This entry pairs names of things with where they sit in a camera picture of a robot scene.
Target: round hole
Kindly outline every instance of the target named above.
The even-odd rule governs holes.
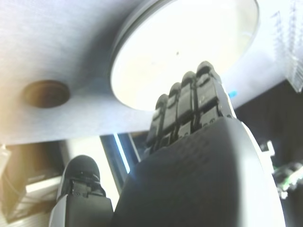
[[[41,80],[24,89],[24,99],[31,106],[52,108],[63,105],[70,99],[68,87],[55,80]]]

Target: gray robotic hand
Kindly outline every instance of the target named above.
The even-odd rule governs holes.
[[[115,212],[94,161],[72,160],[50,226],[285,226],[272,175],[258,157],[261,151],[237,120],[208,62],[159,98],[147,145]]]

